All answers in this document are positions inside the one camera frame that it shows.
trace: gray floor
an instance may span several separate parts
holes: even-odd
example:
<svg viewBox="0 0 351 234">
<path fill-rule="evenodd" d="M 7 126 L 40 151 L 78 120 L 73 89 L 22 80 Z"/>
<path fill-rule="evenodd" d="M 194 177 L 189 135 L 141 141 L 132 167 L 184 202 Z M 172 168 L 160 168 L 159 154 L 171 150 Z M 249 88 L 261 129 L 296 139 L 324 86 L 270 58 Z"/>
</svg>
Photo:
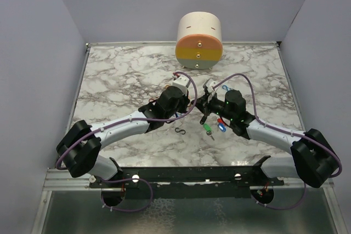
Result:
<svg viewBox="0 0 351 234">
<path fill-rule="evenodd" d="M 301 189 L 277 189 L 272 204 L 298 200 Z M 142 201 L 125 201 L 136 208 Z M 336 233 L 323 189 L 308 189 L 296 209 L 275 211 L 251 199 L 157 199 L 139 213 L 101 208 L 99 192 L 54 192 L 43 233 L 208 234 L 208 233 Z"/>
</svg>

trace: marble countertop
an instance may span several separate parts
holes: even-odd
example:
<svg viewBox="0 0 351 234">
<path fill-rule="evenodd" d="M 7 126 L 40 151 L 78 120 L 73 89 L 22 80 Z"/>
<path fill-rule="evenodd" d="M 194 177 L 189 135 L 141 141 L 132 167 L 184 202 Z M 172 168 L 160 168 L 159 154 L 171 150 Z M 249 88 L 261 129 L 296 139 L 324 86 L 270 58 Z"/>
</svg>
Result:
<svg viewBox="0 0 351 234">
<path fill-rule="evenodd" d="M 222 59 L 211 70 L 181 69 L 174 46 L 141 45 L 135 47 L 91 47 L 73 122 L 88 124 L 124 117 L 150 98 L 159 96 L 172 81 L 172 72 L 181 70 L 195 81 L 199 96 L 202 85 L 212 78 L 221 81 L 233 73 L 244 73 L 251 80 L 261 119 L 291 129 L 301 130 L 294 100 L 275 45 L 224 45 Z M 228 87 L 239 90 L 253 113 L 252 98 L 246 80 L 235 77 Z M 224 99 L 225 90 L 218 89 Z M 194 89 L 189 89 L 194 98 Z M 121 166 L 205 166 L 250 165 L 265 155 L 288 156 L 273 146 L 246 140 L 227 129 L 217 127 L 217 116 L 207 124 L 214 141 L 206 135 L 199 121 L 202 114 L 194 109 L 184 119 L 165 124 L 153 132 L 135 135 L 111 144 L 100 154 L 113 157 Z M 174 131 L 186 131 L 185 135 Z"/>
</svg>

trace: orange stripe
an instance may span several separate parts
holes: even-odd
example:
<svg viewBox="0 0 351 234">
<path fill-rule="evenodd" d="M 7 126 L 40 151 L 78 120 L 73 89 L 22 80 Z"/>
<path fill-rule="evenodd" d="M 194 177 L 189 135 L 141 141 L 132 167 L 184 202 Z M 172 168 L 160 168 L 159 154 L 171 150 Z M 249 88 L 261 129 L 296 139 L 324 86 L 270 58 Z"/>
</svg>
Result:
<svg viewBox="0 0 351 234">
<path fill-rule="evenodd" d="M 222 50 L 222 43 L 213 36 L 205 34 L 192 34 L 181 38 L 177 42 L 177 47 L 182 48 L 199 48 L 199 49 L 220 49 Z"/>
</svg>

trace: lavender wall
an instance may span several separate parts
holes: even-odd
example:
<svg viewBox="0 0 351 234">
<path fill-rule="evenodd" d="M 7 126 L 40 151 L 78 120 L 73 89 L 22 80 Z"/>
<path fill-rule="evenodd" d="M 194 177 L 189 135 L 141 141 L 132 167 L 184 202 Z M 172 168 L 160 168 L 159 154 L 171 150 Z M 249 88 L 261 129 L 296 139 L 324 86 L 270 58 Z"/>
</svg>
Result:
<svg viewBox="0 0 351 234">
<path fill-rule="evenodd" d="M 85 46 L 62 0 L 0 7 L 0 233 L 30 233 Z"/>
<path fill-rule="evenodd" d="M 335 189 L 351 232 L 351 0 L 306 0 L 281 50 L 304 123 L 325 134 L 343 163 Z"/>
<path fill-rule="evenodd" d="M 180 18 L 207 11 L 224 41 L 281 41 L 304 0 L 64 0 L 87 42 L 175 41 Z"/>
</svg>

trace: white cylinder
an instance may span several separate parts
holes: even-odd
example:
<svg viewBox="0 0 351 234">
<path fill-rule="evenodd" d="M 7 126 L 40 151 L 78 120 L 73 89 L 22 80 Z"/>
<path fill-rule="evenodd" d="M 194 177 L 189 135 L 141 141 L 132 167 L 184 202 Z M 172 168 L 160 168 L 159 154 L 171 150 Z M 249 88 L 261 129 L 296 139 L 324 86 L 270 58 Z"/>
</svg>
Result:
<svg viewBox="0 0 351 234">
<path fill-rule="evenodd" d="M 208 12 L 192 12 L 182 17 L 178 26 L 175 56 L 185 67 L 208 69 L 223 52 L 219 19 Z"/>
<path fill-rule="evenodd" d="M 191 12 L 183 16 L 178 26 L 177 42 L 188 35 L 204 34 L 222 42 L 219 19 L 208 12 Z"/>
</svg>

